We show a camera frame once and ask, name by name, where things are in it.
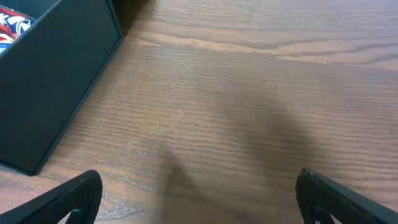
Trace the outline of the dark green open box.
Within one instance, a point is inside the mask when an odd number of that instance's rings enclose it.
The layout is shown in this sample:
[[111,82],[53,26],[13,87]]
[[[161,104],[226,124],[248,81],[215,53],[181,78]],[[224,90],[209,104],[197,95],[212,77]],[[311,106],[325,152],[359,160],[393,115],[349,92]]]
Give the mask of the dark green open box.
[[34,18],[1,54],[1,165],[37,175],[123,34],[111,0],[1,5]]

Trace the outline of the red Hacks candy bag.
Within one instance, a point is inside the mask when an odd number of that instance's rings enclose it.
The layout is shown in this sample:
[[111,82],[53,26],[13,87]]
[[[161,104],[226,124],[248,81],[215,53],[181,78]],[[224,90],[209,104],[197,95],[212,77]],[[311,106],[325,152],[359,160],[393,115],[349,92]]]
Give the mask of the red Hacks candy bag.
[[1,6],[1,53],[26,32],[36,21],[33,17]]

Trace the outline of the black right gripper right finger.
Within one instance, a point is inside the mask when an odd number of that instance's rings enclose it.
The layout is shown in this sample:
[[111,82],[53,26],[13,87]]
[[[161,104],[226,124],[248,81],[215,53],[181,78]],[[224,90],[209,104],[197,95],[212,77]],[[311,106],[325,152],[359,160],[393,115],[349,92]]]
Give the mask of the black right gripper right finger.
[[303,168],[295,184],[296,199],[305,224],[397,223],[397,212],[327,178]]

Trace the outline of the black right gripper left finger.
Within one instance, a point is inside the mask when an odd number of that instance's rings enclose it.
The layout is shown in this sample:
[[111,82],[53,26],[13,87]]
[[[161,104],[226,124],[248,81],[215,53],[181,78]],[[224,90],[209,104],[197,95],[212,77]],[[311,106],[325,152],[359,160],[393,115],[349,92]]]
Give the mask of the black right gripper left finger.
[[101,176],[88,170],[48,192],[1,214],[1,223],[93,224],[103,193]]

